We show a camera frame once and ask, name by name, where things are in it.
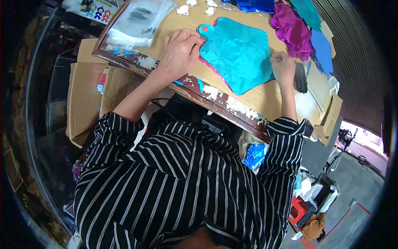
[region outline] purple foil balloon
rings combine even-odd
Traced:
[[[307,25],[283,1],[275,4],[274,12],[271,27],[276,30],[276,36],[286,44],[291,57],[307,61],[310,54],[315,53]]]

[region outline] cartoon character sticker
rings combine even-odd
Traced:
[[[86,16],[91,16],[91,17],[93,17],[96,8],[97,8],[96,4],[90,5],[90,6],[89,6],[89,10],[88,10]]]
[[[96,15],[94,16],[94,18],[97,18],[98,20],[100,20],[100,19],[101,19],[101,16],[102,16],[102,12],[103,12],[103,7],[99,7],[99,8],[97,9],[97,13],[96,13]]]
[[[101,21],[103,21],[103,22],[108,22],[108,19],[109,19],[109,16],[111,15],[111,12],[109,11],[109,10],[107,10],[107,11],[105,11],[104,13],[103,13],[103,17],[102,17],[102,20]]]

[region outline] shirt sleeve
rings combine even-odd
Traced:
[[[274,137],[257,173],[281,217],[283,236],[287,233],[293,185],[301,165],[304,126],[305,121],[298,124],[292,119],[283,117],[267,125],[267,135]]]
[[[106,113],[98,120],[94,130],[95,140],[87,150],[86,165],[81,176],[97,165],[107,167],[119,160],[130,150],[143,127],[141,119],[130,122],[113,112]]]

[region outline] corrugated wall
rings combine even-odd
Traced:
[[[366,24],[347,0],[312,0],[334,34],[334,76],[344,100],[340,115],[381,136],[384,60]]]

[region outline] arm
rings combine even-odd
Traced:
[[[293,197],[293,184],[301,164],[301,134],[304,133],[304,121],[300,125],[297,123],[293,91],[296,67],[294,60],[284,52],[278,52],[271,57],[271,64],[281,90],[282,117],[267,126],[267,135],[275,134],[275,136],[269,144],[257,177],[273,199],[285,235]]]
[[[138,121],[157,93],[194,67],[203,43],[196,31],[178,30],[166,37],[165,42],[165,56],[157,69],[115,108],[114,113],[130,121]]]
[[[81,176],[95,165],[112,165],[131,148],[138,131],[143,128],[140,117],[148,103],[164,87],[193,68],[202,43],[199,34],[191,29],[178,30],[166,37],[165,56],[157,69],[112,113],[98,120],[94,131],[96,139],[87,150],[87,163]]]

